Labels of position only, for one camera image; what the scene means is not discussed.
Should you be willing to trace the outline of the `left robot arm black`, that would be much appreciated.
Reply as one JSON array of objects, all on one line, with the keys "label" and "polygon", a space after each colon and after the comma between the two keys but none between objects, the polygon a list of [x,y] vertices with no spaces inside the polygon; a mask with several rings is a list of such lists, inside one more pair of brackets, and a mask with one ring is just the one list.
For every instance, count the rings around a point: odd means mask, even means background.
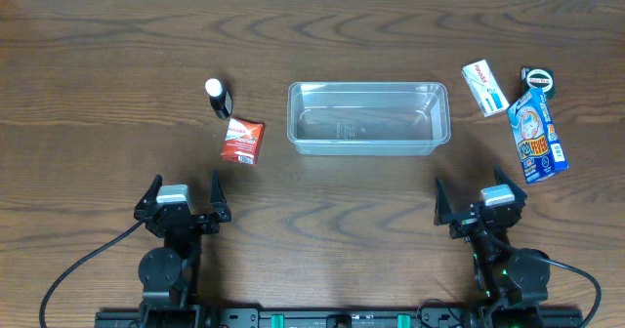
[{"label": "left robot arm black", "polygon": [[197,299],[201,237],[218,233],[221,223],[231,221],[217,172],[212,174],[209,204],[209,212],[196,214],[188,186],[165,185],[157,175],[136,205],[134,218],[163,240],[139,264],[143,284],[139,328],[220,325],[219,314]]}]

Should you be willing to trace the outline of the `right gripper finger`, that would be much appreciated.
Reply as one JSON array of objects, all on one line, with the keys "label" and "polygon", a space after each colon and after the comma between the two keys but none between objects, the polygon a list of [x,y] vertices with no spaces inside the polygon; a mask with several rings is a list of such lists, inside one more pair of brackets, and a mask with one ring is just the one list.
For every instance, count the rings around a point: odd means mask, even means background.
[{"label": "right gripper finger", "polygon": [[452,207],[440,179],[435,179],[435,185],[436,207],[434,215],[434,225],[447,225],[454,220]]},{"label": "right gripper finger", "polygon": [[511,190],[516,202],[526,200],[527,194],[505,174],[499,165],[494,167],[494,178],[498,185],[506,185]]}]

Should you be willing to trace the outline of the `clear plastic container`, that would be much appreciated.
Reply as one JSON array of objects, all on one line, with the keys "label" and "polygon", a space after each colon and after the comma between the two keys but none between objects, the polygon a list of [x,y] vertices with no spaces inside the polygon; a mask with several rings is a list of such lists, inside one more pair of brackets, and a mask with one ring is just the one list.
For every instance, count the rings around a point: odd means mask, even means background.
[{"label": "clear plastic container", "polygon": [[296,82],[287,138],[303,155],[423,156],[451,138],[438,82]]}]

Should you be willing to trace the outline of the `blue fever patch box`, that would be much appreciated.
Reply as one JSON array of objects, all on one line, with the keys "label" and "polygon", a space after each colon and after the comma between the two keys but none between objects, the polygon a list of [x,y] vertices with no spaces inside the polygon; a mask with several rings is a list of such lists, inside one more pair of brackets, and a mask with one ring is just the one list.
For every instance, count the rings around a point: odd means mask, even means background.
[{"label": "blue fever patch box", "polygon": [[568,169],[547,98],[527,90],[507,110],[525,181],[535,184]]}]

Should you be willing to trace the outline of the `green ointment box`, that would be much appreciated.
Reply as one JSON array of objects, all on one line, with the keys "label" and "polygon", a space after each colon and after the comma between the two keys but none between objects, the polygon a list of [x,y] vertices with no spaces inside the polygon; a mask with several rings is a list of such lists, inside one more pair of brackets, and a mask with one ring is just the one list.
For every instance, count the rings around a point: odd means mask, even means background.
[{"label": "green ointment box", "polygon": [[554,72],[549,68],[528,67],[521,69],[521,91],[538,88],[550,100],[555,96],[556,86]]}]

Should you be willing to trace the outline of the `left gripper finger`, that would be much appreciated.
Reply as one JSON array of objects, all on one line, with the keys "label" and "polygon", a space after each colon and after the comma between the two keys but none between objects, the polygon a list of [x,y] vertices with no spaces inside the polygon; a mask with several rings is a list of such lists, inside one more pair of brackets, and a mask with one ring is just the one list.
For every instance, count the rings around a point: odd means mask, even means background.
[{"label": "left gripper finger", "polygon": [[210,186],[211,186],[211,190],[210,190],[209,202],[210,202],[211,207],[218,214],[225,214],[227,212],[227,201],[224,197],[224,194],[220,185],[219,173],[217,171],[214,171],[212,174],[212,180],[211,180]]},{"label": "left gripper finger", "polygon": [[156,203],[156,198],[159,189],[162,187],[162,176],[156,175],[152,180],[150,187],[147,189],[146,193],[140,200],[140,209],[146,210],[152,204]]}]

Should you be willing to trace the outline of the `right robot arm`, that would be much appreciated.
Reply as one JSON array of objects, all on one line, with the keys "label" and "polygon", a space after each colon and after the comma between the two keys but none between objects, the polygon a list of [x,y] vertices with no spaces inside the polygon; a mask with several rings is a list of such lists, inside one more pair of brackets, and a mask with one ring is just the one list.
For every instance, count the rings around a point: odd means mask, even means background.
[{"label": "right robot arm", "polygon": [[544,254],[510,244],[508,229],[521,220],[526,193],[500,167],[495,185],[480,192],[479,201],[455,212],[441,180],[436,179],[434,224],[449,226],[452,239],[473,248],[474,277],[486,299],[461,313],[462,327],[543,325],[539,304],[548,298],[550,269]]}]

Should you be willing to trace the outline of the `white Panadol box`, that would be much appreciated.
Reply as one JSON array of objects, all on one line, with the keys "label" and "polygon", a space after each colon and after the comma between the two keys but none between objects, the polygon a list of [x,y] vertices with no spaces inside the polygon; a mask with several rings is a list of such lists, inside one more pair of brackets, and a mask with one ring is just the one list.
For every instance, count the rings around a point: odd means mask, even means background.
[{"label": "white Panadol box", "polygon": [[509,103],[486,60],[465,65],[462,74],[485,117],[509,108]]}]

